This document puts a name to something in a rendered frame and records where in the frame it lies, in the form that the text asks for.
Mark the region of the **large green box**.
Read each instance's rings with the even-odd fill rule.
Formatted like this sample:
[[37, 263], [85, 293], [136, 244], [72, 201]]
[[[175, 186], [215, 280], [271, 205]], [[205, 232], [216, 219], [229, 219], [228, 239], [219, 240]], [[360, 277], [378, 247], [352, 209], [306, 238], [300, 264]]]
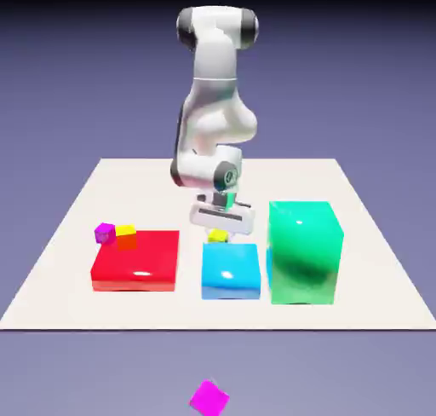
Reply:
[[271, 201], [267, 230], [271, 303], [333, 304], [343, 239], [329, 202]]

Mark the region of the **large red box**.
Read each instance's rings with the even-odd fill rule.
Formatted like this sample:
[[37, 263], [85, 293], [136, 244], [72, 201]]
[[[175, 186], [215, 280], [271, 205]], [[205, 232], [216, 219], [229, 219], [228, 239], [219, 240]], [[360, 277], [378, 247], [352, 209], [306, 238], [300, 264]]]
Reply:
[[172, 292], [179, 251], [176, 230], [140, 230], [100, 247], [90, 270], [98, 292]]

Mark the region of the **large blue box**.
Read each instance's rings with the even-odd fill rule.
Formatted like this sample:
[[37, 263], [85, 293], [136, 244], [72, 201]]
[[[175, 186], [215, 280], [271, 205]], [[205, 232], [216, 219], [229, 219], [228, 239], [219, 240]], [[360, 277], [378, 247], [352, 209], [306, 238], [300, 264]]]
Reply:
[[203, 300], [259, 299], [261, 271], [257, 246], [239, 243], [203, 245]]

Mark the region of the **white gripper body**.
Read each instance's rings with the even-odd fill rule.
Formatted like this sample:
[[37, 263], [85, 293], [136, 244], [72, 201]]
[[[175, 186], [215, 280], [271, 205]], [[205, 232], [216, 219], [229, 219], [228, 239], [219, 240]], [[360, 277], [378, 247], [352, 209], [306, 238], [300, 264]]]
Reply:
[[196, 202], [190, 210], [190, 222], [210, 229], [225, 230], [232, 234], [252, 233], [255, 211], [246, 205], [235, 204], [225, 210], [209, 203]]

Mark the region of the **small magenta cube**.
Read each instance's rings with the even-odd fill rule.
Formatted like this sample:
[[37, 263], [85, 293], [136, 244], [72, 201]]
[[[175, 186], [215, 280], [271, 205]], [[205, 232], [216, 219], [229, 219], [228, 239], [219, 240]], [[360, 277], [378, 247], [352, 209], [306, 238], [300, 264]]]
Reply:
[[230, 396], [213, 381], [204, 380], [189, 401], [189, 405], [202, 416], [221, 416]]
[[116, 228], [110, 223], [102, 222], [95, 228], [94, 233], [95, 241], [100, 245], [112, 243], [116, 239]]

